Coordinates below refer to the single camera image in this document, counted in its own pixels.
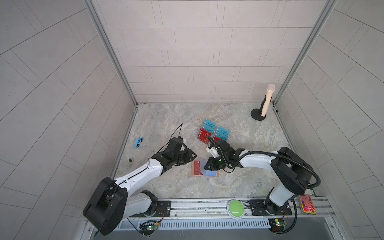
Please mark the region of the circuit board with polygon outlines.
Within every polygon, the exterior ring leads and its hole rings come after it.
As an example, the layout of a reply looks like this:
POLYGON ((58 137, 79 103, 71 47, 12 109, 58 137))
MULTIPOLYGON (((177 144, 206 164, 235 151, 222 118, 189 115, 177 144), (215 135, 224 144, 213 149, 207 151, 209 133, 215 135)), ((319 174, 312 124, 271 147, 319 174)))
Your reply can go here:
POLYGON ((268 219, 270 224, 270 232, 280 233, 285 230, 285 227, 288 225, 287 222, 283 219, 268 219))
POLYGON ((147 221, 139 226, 139 232, 143 236, 150 236, 153 234, 160 226, 159 221, 147 221))

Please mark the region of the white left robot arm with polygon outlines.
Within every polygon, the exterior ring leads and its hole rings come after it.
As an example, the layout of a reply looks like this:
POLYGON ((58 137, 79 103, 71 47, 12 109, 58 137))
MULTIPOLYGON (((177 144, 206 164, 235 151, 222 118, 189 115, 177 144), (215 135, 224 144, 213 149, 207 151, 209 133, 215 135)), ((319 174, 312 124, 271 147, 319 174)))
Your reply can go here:
POLYGON ((83 210, 83 216, 103 236, 110 234, 124 219, 135 214, 152 216, 159 213, 158 198, 149 191, 135 192, 147 182, 161 176, 173 166, 183 166, 196 158, 182 137, 171 138, 165 150, 157 152, 131 173, 115 180, 106 177, 100 181, 83 210))

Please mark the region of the tan leather card holder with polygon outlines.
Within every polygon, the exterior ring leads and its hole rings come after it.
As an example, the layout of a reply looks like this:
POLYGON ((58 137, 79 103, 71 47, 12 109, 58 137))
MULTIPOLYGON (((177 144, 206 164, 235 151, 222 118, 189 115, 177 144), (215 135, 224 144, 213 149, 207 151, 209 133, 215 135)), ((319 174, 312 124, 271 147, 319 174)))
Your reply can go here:
POLYGON ((209 171, 209 170, 206 170, 204 167, 207 163, 207 160, 205 159, 195 159, 194 161, 200 161, 200 164, 201 164, 201 172, 203 173, 202 176, 193 176, 192 175, 192 168, 191 168, 191 176, 192 177, 207 177, 207 178, 216 178, 219 176, 219 173, 216 172, 216 171, 209 171))

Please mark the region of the clear acrylic card stand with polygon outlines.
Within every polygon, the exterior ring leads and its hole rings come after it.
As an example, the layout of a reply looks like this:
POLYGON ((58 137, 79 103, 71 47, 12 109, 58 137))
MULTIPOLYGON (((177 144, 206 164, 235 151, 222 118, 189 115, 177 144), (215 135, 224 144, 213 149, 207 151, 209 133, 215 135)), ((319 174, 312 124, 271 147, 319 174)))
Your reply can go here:
POLYGON ((199 130, 197 139, 205 144, 209 144, 210 141, 208 137, 211 137, 215 142, 218 142, 219 140, 227 141, 230 135, 230 131, 208 119, 205 119, 203 121, 202 127, 199 130))

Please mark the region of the left circuit board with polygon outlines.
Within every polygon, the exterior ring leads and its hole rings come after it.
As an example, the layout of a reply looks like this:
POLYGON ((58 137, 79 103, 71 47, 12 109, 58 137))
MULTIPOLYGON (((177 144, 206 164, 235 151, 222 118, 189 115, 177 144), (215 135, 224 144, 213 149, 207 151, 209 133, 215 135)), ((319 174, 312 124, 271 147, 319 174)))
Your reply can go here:
POLYGON ((159 221, 147 221, 139 226, 139 232, 143 236, 150 236, 153 234, 160 226, 159 221))

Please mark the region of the blue toy car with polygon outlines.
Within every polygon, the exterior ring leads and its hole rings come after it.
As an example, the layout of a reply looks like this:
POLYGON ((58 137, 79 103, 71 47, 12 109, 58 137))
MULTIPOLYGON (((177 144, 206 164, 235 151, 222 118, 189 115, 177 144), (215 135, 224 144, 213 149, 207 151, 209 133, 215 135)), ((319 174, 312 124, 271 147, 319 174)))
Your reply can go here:
POLYGON ((142 142, 143 142, 143 138, 142 137, 137 138, 136 141, 135 141, 135 145, 134 145, 135 149, 137 149, 142 142))

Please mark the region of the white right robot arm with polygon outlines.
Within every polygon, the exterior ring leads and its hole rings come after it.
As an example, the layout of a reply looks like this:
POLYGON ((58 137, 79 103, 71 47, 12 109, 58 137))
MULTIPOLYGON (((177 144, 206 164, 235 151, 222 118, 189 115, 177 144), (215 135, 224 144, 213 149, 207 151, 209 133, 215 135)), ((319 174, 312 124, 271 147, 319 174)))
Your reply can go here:
POLYGON ((304 195, 307 189, 320 185, 320 177, 313 168, 287 147, 277 152, 234 150, 226 141, 208 144, 208 159, 205 170, 235 170, 239 168, 259 168, 273 171, 280 183, 274 187, 262 207, 270 215, 280 213, 286 202, 295 196, 304 195))

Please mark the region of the beige microphone on black stand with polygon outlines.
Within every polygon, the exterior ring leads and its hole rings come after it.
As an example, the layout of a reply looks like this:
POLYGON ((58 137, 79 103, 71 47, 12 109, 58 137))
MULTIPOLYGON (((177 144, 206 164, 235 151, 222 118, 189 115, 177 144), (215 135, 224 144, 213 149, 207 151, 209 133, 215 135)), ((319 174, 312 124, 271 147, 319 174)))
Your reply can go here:
POLYGON ((259 109, 253 109, 251 111, 251 117, 254 120, 263 121, 266 118, 273 93, 275 92, 275 88, 276 88, 276 86, 274 84, 268 85, 266 95, 264 97, 264 100, 262 101, 260 108, 259 109))

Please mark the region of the teal vip card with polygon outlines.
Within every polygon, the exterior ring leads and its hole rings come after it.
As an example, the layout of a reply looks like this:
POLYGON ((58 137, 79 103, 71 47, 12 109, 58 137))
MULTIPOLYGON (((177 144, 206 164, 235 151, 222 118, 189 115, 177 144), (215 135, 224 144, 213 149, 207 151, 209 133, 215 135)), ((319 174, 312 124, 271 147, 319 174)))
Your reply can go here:
POLYGON ((216 124, 213 123, 212 121, 208 120, 208 119, 205 119, 203 122, 202 128, 209 131, 210 133, 214 133, 215 128, 216 128, 216 124))
POLYGON ((221 126, 217 126, 215 130, 215 136, 221 140, 227 141, 230 136, 230 132, 221 126))

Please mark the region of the teal VIP card left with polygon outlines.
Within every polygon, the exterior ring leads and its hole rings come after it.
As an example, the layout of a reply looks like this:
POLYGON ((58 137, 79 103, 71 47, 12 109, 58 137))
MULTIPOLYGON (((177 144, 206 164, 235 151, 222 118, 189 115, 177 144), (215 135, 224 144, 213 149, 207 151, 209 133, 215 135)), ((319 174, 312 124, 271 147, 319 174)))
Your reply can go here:
POLYGON ((202 128, 209 131, 210 133, 214 133, 215 128, 216 128, 216 124, 213 123, 212 121, 208 120, 208 119, 205 119, 203 122, 202 128))

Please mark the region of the green push button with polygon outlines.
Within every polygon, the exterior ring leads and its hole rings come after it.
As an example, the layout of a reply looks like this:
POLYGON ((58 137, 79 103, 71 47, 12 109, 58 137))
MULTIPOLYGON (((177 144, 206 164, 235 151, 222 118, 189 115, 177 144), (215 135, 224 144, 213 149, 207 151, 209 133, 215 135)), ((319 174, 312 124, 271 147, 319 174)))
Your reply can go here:
POLYGON ((240 220, 245 214, 245 208, 242 202, 238 200, 230 200, 226 207, 227 213, 230 218, 240 220))

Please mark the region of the right circuit board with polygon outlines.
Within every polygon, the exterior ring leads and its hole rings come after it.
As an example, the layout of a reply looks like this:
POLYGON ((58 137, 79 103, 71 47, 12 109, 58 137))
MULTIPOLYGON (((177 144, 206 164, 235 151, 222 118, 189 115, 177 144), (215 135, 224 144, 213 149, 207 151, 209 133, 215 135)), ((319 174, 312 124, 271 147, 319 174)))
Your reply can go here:
POLYGON ((287 222, 283 219, 268 219, 270 224, 270 232, 280 233, 285 230, 285 227, 288 225, 287 222))

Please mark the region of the red patterned card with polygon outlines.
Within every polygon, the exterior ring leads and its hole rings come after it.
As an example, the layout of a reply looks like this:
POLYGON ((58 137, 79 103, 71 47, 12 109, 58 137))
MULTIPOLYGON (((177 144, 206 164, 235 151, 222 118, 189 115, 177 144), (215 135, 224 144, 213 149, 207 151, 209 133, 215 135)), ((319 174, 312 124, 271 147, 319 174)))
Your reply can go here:
POLYGON ((303 213, 316 215, 316 208, 314 206, 312 197, 310 195, 301 195, 299 196, 299 201, 301 204, 301 209, 303 213))

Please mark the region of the teal VIP card right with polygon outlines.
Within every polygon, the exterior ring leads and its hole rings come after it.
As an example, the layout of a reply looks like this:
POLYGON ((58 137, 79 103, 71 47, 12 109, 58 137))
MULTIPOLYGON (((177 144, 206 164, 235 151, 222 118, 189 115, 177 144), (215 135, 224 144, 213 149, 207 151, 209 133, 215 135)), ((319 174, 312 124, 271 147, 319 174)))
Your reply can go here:
POLYGON ((227 141, 230 136, 230 132, 221 126, 217 126, 215 130, 215 136, 221 140, 227 141))

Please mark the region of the aluminium rail base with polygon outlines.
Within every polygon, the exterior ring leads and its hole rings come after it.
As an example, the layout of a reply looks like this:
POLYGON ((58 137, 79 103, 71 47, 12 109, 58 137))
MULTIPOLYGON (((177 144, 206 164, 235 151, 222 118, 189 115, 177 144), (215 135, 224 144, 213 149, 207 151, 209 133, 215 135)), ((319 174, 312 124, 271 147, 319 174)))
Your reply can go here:
POLYGON ((329 201, 325 197, 312 197, 316 215, 303 213, 299 198, 286 202, 280 213, 270 215, 262 209, 262 199, 237 199, 242 202, 245 214, 240 220, 229 217, 226 207, 231 198, 210 199, 164 199, 158 200, 157 209, 165 215, 155 213, 152 216, 135 214, 124 218, 114 230, 137 230, 147 221, 159 221, 157 230, 226 230, 226 229, 270 229, 268 219, 283 219, 287 222, 285 230, 299 218, 325 218, 327 223, 335 216, 329 201))

